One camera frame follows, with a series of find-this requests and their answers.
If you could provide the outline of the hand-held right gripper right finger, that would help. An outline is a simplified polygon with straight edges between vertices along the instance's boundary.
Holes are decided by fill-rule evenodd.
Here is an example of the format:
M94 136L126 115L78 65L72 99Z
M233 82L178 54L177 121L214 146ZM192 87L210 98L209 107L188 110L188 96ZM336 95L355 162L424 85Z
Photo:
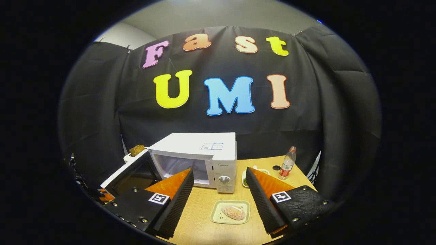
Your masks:
M264 228L272 238L318 224L336 203L307 185L293 187L257 169L246 169L246 182Z

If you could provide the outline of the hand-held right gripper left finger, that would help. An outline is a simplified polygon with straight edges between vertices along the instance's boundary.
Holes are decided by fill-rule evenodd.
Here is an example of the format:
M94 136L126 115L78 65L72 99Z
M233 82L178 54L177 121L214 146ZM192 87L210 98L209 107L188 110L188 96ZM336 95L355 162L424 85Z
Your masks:
M153 236L173 237L194 185L192 169L146 189L133 188L104 207L129 225Z

